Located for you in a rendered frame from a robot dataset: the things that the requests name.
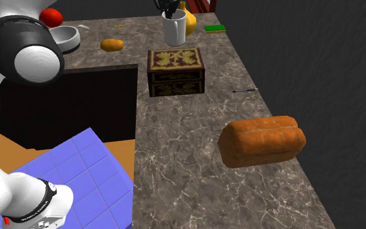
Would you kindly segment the white mug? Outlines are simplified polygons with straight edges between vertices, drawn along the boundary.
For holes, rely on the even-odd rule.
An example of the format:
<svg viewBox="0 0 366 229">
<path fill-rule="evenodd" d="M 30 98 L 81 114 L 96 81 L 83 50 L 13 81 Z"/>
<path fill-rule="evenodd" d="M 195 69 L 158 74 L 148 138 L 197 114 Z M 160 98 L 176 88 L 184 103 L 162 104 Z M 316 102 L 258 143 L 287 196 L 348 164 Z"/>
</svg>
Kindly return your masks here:
<svg viewBox="0 0 366 229">
<path fill-rule="evenodd" d="M 161 14 L 163 18 L 164 40 L 169 46 L 180 46 L 185 43 L 187 14 L 185 11 L 177 9 L 171 19 L 166 17 L 165 12 Z"/>
</svg>

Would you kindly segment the yellow gourd vase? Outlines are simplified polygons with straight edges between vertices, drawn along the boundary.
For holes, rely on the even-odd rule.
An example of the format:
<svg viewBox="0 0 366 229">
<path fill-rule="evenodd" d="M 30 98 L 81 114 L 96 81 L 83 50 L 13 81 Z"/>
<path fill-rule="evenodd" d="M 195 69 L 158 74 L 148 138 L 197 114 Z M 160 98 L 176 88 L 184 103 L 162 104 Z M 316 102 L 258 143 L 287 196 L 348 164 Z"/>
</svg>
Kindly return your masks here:
<svg viewBox="0 0 366 229">
<path fill-rule="evenodd" d="M 184 1 L 181 1 L 179 3 L 179 9 L 186 13 L 186 36 L 188 36 L 191 33 L 193 33 L 196 28 L 197 25 L 196 17 L 186 9 Z"/>
</svg>

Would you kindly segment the red wooden chair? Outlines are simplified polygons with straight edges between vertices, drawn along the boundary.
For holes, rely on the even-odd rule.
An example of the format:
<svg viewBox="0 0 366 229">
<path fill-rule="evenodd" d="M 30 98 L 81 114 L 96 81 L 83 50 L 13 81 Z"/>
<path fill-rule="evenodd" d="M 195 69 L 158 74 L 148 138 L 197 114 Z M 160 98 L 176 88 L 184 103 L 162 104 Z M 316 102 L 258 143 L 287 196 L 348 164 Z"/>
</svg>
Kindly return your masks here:
<svg viewBox="0 0 366 229">
<path fill-rule="evenodd" d="M 215 12 L 217 0 L 186 0 L 193 14 Z"/>
</svg>

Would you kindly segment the green and yellow sponge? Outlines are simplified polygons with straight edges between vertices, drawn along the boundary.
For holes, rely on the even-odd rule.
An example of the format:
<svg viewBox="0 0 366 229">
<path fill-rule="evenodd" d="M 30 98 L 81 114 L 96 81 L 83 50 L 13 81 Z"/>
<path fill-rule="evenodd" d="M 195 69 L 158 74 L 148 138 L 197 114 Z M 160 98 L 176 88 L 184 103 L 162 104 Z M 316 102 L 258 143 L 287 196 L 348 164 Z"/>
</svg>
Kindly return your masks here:
<svg viewBox="0 0 366 229">
<path fill-rule="evenodd" d="M 206 33 L 224 33 L 226 32 L 226 28 L 224 25 L 205 25 L 204 26 Z"/>
</svg>

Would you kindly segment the dark red ornate box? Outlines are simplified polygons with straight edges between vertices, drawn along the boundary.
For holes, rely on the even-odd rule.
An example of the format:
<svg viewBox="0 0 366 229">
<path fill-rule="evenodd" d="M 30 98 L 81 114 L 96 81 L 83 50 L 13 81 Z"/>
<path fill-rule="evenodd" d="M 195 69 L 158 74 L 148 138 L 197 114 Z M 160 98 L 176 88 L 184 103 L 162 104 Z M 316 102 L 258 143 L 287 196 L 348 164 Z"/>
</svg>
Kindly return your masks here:
<svg viewBox="0 0 366 229">
<path fill-rule="evenodd" d="M 149 50 L 147 75 L 151 97 L 205 92 L 205 66 L 197 47 Z"/>
</svg>

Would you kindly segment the brown potato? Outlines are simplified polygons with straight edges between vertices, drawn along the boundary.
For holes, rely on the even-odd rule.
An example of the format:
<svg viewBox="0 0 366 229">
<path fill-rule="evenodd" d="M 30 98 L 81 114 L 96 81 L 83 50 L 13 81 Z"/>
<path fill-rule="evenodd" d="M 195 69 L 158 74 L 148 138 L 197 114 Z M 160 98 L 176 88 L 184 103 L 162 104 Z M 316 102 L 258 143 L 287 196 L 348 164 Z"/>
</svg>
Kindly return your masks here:
<svg viewBox="0 0 366 229">
<path fill-rule="evenodd" d="M 119 39 L 104 39 L 100 43 L 100 48 L 106 52 L 113 52 L 122 50 L 124 47 L 124 42 Z"/>
</svg>

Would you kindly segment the grey bowl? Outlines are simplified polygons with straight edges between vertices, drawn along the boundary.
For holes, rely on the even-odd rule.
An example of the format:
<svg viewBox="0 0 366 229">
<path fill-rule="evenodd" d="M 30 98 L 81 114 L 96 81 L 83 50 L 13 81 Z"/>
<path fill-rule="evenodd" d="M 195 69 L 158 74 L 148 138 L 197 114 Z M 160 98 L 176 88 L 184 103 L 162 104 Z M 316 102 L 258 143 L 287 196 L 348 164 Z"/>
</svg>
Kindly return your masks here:
<svg viewBox="0 0 366 229">
<path fill-rule="evenodd" d="M 63 54 L 71 53 L 80 46 L 81 37 L 76 27 L 58 26 L 50 28 L 49 32 Z"/>
</svg>

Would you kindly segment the red tomato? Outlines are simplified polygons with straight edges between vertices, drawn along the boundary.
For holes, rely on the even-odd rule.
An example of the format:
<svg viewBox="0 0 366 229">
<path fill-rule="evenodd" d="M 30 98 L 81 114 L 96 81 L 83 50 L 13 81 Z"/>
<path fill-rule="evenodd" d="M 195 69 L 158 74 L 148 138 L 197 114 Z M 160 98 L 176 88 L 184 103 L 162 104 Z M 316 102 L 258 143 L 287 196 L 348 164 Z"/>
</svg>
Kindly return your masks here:
<svg viewBox="0 0 366 229">
<path fill-rule="evenodd" d="M 44 22 L 48 27 L 58 27 L 63 22 L 63 16 L 54 8 L 45 8 L 41 11 L 39 20 Z"/>
</svg>

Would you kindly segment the brown bread loaf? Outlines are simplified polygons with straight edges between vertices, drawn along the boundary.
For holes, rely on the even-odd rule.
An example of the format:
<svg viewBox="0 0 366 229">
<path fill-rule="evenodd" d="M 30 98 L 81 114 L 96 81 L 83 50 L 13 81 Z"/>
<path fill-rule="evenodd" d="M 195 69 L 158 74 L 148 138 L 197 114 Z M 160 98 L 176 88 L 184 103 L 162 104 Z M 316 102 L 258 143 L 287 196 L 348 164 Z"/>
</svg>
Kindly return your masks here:
<svg viewBox="0 0 366 229">
<path fill-rule="evenodd" d="M 305 144 L 303 131 L 290 116 L 232 121 L 218 140 L 222 161 L 229 168 L 287 161 Z"/>
</svg>

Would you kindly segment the blue tiled robot stand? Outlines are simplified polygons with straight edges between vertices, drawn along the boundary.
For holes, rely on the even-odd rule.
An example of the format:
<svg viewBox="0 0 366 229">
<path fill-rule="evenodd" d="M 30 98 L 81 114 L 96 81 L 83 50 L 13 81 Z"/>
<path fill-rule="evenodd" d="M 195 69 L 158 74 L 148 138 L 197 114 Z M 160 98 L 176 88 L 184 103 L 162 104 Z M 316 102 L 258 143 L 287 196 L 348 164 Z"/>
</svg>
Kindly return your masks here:
<svg viewBox="0 0 366 229">
<path fill-rule="evenodd" d="M 132 229 L 133 182 L 88 128 L 18 167 L 73 191 L 73 206 L 59 229 Z"/>
</svg>

